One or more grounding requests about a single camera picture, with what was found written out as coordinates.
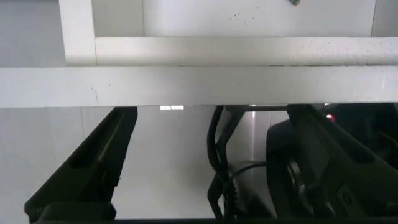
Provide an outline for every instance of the white shelf edge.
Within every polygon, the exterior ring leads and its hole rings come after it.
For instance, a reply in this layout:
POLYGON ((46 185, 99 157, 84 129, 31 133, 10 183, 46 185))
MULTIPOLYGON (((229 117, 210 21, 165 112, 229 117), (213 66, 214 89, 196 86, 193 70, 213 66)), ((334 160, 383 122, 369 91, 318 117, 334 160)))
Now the white shelf edge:
POLYGON ((96 65, 91 0, 59 0, 67 65, 96 65))
POLYGON ((99 37, 98 65, 398 65, 398 37, 99 37))
POLYGON ((398 67, 0 68, 0 108, 398 102, 398 67))

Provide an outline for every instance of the black cable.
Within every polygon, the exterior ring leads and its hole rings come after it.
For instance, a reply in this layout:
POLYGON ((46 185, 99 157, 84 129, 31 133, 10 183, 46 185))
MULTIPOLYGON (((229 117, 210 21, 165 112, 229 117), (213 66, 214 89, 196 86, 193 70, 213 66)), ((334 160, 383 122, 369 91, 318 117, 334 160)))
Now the black cable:
POLYGON ((223 106, 216 106, 213 117, 210 121, 209 130, 207 132, 207 156, 209 158, 210 165, 216 171, 216 175, 214 176, 213 181, 211 182, 211 185, 207 191, 207 199, 216 218, 223 217, 220 206, 218 206, 218 199, 222 196, 224 190, 223 184, 221 183, 217 173, 217 170, 220 169, 221 164, 218 160, 215 143, 217 124, 220 120, 223 108, 223 106))
POLYGON ((242 169, 236 171, 230 178, 229 181, 227 183, 224 184, 224 189, 226 189, 229 185, 233 184, 233 181, 235 179, 235 177, 241 175, 243 172, 249 170, 249 169, 253 169, 256 167, 266 167, 267 166, 267 162, 259 162, 259 163, 255 163, 255 164, 251 164, 248 166, 243 167, 242 169))
POLYGON ((215 169, 220 167, 220 161, 218 160, 216 150, 216 129, 218 121, 220 120, 224 106, 216 106, 213 117, 211 118, 209 130, 207 132, 207 156, 209 158, 210 165, 215 169))
POLYGON ((216 107, 207 133, 207 153, 209 162, 216 172, 216 178, 218 178, 221 182, 221 185, 217 185, 213 184, 216 183, 213 181, 213 183, 210 185, 210 188, 208 189, 208 200, 212 207, 213 213, 215 214, 215 217, 219 218, 220 207, 218 206, 218 199, 221 197, 221 195, 224 195, 224 218, 234 218, 237 215, 238 211, 238 193, 234 184, 228 184, 228 186, 226 186, 226 183, 229 181, 226 149, 225 147, 221 147, 218 149, 215 143, 216 129, 218 121, 220 120, 221 114, 223 112, 223 108, 224 106, 216 107))

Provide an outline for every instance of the red light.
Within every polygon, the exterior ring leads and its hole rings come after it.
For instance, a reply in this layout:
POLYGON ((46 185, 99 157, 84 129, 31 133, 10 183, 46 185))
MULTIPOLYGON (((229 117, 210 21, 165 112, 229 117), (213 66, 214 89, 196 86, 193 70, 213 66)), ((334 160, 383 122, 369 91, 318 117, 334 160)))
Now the red light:
POLYGON ((333 115, 328 114, 328 115, 326 115, 326 117, 327 117, 329 120, 331 120, 331 122, 336 122, 336 118, 335 118, 333 115))

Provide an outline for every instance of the black plastic part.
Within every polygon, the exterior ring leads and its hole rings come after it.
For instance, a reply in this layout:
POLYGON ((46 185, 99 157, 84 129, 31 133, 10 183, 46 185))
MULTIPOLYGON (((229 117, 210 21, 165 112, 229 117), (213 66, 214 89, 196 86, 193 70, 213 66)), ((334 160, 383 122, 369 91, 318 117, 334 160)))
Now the black plastic part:
POLYGON ((114 220, 116 210, 110 202, 54 202, 47 205, 39 221, 103 221, 114 220))
POLYGON ((55 202, 110 202, 136 121, 136 107, 113 109, 25 203, 30 222, 55 202))

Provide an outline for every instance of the white panel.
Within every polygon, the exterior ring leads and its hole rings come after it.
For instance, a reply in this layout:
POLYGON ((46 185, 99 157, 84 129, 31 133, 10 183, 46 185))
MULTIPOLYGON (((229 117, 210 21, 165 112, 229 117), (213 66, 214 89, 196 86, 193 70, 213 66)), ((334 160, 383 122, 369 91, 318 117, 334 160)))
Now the white panel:
POLYGON ((116 218, 213 218, 206 135, 214 106, 138 109, 119 185, 116 218))
POLYGON ((397 73, 396 66, 0 68, 0 108, 398 101, 397 73))
POLYGON ((398 1, 377 0, 373 20, 373 37, 398 37, 398 1))
POLYGON ((145 0, 146 36, 369 37, 375 0, 145 0))
POLYGON ((398 38, 97 38, 98 65, 398 65, 398 38))
POLYGON ((65 66, 57 1, 0 1, 0 67, 65 66))
POLYGON ((0 110, 0 211, 4 223, 28 223, 24 203, 57 168, 44 109, 0 110))
POLYGON ((50 121, 51 135, 46 138, 53 141, 57 169, 85 139, 81 108, 46 108, 42 112, 48 115, 50 121))
POLYGON ((59 0, 59 4, 67 64, 96 65, 91 0, 59 0))
POLYGON ((83 107, 81 117, 83 120, 83 132, 87 138, 92 131, 100 124, 113 107, 83 107))
POLYGON ((24 203, 82 139, 79 108, 0 110, 2 222, 29 222, 24 203))
POLYGON ((142 0, 93 0, 96 37, 142 37, 142 0))

